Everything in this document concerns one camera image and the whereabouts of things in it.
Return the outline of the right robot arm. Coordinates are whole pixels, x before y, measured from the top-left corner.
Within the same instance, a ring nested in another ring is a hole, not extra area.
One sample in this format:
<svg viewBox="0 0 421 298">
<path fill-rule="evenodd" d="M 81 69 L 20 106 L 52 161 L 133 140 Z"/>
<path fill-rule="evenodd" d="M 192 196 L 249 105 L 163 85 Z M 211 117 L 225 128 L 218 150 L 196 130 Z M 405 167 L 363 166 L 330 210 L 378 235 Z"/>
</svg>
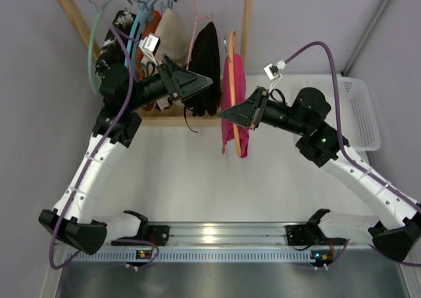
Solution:
<svg viewBox="0 0 421 298">
<path fill-rule="evenodd" d="M 291 106 L 269 97 L 267 89 L 257 87 L 220 117 L 250 130 L 263 123 L 298 135 L 300 154 L 337 178 L 373 212 L 360 216 L 320 209 L 305 224 L 306 239 L 313 245 L 337 238 L 366 243 L 388 259 L 405 263 L 420 239 L 420 204 L 394 194 L 393 187 L 325 121 L 332 108 L 320 90 L 303 88 Z"/>
</svg>

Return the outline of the pink hanger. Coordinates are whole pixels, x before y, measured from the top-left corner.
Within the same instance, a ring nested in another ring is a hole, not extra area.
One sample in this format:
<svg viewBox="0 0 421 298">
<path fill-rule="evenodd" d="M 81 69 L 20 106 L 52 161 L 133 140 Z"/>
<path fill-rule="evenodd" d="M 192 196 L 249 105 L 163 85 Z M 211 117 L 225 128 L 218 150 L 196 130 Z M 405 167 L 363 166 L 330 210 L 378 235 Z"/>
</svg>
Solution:
<svg viewBox="0 0 421 298">
<path fill-rule="evenodd" d="M 196 31 L 197 31 L 197 26 L 201 21 L 204 20 L 211 20 L 213 18 L 213 13 L 210 12 L 208 15 L 205 16 L 199 16 L 198 14 L 198 10 L 197 10 L 197 2 L 196 0 L 192 0 L 192 7 L 193 7 L 193 17 L 194 17 L 194 21 L 193 21 L 193 29 L 191 31 L 191 38 L 189 41 L 189 49 L 188 49 L 188 54 L 187 54 L 187 61 L 186 61 L 186 69 L 189 70 L 189 64 L 191 62 L 191 54 L 193 51 L 193 45 L 195 42 L 195 36 L 196 36 Z"/>
</svg>

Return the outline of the orange hanger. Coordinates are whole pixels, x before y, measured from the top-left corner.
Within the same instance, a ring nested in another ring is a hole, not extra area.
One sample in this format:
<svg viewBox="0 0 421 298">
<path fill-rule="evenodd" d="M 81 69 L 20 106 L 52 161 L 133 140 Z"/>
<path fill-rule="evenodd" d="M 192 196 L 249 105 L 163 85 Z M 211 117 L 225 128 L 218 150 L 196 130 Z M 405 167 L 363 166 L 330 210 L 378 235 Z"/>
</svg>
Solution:
<svg viewBox="0 0 421 298">
<path fill-rule="evenodd" d="M 236 105 L 236 94 L 235 94 L 235 72 L 234 72 L 234 55 L 235 55 L 235 41 L 236 41 L 236 32 L 232 30 L 228 36 L 228 40 L 224 39 L 224 45 L 226 48 L 226 60 L 228 63 L 228 73 L 226 75 L 229 83 L 229 92 L 230 92 L 230 106 L 233 107 Z M 228 126 L 228 121 L 223 121 L 224 123 L 224 146 L 228 143 L 227 136 L 233 136 L 235 143 L 235 149 L 238 157 L 241 157 L 241 144 L 239 136 L 239 128 L 236 124 L 231 123 L 231 126 Z"/>
</svg>

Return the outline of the magenta trousers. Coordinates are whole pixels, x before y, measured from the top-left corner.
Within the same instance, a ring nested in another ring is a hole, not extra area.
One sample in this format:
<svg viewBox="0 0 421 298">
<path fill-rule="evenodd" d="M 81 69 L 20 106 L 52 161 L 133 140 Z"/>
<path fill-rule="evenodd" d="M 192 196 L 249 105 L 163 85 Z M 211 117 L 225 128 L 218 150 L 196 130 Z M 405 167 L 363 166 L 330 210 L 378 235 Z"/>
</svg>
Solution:
<svg viewBox="0 0 421 298">
<path fill-rule="evenodd" d="M 226 110 L 231 107 L 230 98 L 230 75 L 228 67 L 229 57 L 226 57 L 224 64 L 224 75 L 223 75 L 223 90 L 220 102 L 220 109 Z M 235 80 L 235 100 L 236 103 L 242 103 L 245 100 L 246 94 L 246 77 L 244 72 L 243 62 L 241 56 L 234 53 L 234 80 Z M 231 122 L 222 119 L 222 153 L 226 151 L 226 145 L 229 141 L 234 140 L 234 127 Z M 249 130 L 247 128 L 239 127 L 239 143 L 241 146 L 241 158 L 248 156 L 248 145 L 249 145 Z"/>
</svg>

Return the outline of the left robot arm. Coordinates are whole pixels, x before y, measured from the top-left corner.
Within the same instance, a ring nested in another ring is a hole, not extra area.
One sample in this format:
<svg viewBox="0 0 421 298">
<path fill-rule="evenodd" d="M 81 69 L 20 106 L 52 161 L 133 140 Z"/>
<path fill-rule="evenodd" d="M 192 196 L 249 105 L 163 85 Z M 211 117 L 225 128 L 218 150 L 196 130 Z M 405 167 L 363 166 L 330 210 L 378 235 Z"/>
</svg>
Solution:
<svg viewBox="0 0 421 298">
<path fill-rule="evenodd" d="M 147 218 L 134 211 L 94 220 L 93 213 L 111 172 L 129 148 L 141 124 L 137 110 L 167 96 L 185 101 L 205 91 L 212 79 L 178 66 L 164 56 L 157 73 L 136 81 L 123 64 L 102 73 L 104 106 L 97 117 L 82 162 L 65 193 L 52 209 L 44 209 L 39 223 L 54 237 L 92 255 L 104 243 L 139 236 Z"/>
</svg>

